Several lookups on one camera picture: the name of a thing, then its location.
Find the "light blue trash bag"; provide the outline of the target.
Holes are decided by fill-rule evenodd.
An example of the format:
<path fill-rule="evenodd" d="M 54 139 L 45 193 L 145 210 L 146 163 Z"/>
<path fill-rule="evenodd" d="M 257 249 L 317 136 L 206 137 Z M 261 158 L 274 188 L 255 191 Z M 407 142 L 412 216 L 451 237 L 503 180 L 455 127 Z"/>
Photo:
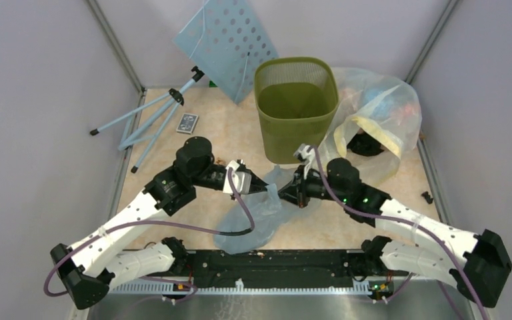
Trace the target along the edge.
<path fill-rule="evenodd" d="M 214 245 L 228 254 L 245 253 L 258 249 L 270 242 L 278 228 L 298 216 L 308 216 L 320 208 L 317 199 L 309 201 L 308 206 L 300 208 L 279 198 L 277 192 L 293 180 L 295 169 L 274 166 L 263 177 L 270 184 L 263 193 L 243 196 L 243 201 L 255 222 L 255 229 L 242 236 L 213 237 Z"/>

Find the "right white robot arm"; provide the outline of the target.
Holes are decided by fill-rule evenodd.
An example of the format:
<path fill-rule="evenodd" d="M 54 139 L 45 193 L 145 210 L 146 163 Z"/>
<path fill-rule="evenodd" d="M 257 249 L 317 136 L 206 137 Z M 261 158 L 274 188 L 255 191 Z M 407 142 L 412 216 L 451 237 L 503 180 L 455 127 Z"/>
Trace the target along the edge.
<path fill-rule="evenodd" d="M 455 287 L 464 297 L 486 308 L 496 307 L 512 271 L 500 235 L 452 227 L 400 203 L 360 179 L 344 158 L 331 160 L 324 172 L 299 166 L 292 181 L 279 190 L 283 200 L 305 207 L 310 199 L 340 201 L 353 220 L 407 238 L 406 243 L 376 236 L 364 241 L 364 265 L 381 275 L 387 269 L 406 271 Z"/>

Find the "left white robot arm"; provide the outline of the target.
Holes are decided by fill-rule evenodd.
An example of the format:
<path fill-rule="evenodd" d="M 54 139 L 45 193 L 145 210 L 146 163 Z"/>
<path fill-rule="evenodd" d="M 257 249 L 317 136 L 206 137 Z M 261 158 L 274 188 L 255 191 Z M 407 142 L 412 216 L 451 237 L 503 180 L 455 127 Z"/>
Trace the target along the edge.
<path fill-rule="evenodd" d="M 243 160 L 218 165 L 211 142 L 192 137 L 176 151 L 173 164 L 150 180 L 137 196 L 116 216 L 86 238 L 70 245 L 56 245 L 50 252 L 54 263 L 48 274 L 44 292 L 52 297 L 49 283 L 53 275 L 60 278 L 63 291 L 78 310 L 88 309 L 102 300 L 118 285 L 151 273 L 180 275 L 186 270 L 186 252 L 175 238 L 133 253 L 123 250 L 152 225 L 166 225 L 214 235 L 236 237 L 255 229 L 254 218 L 246 210 L 248 227 L 240 231 L 217 231 L 171 222 L 170 218 L 196 199 L 196 188 L 204 187 L 234 198 L 241 206 L 242 195 L 267 190 Z"/>

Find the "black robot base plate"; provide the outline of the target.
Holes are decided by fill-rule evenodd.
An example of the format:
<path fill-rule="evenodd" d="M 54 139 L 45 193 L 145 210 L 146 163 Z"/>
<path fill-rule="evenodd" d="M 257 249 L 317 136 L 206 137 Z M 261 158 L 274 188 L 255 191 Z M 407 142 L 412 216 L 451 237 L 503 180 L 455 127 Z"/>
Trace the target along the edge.
<path fill-rule="evenodd" d="M 181 241 L 163 240 L 178 257 L 161 277 L 182 277 L 200 289 L 232 288 L 242 280 L 248 289 L 350 288 L 370 277 L 406 276 L 390 271 L 380 258 L 358 249 L 277 249 L 228 254 L 222 250 L 186 250 Z"/>

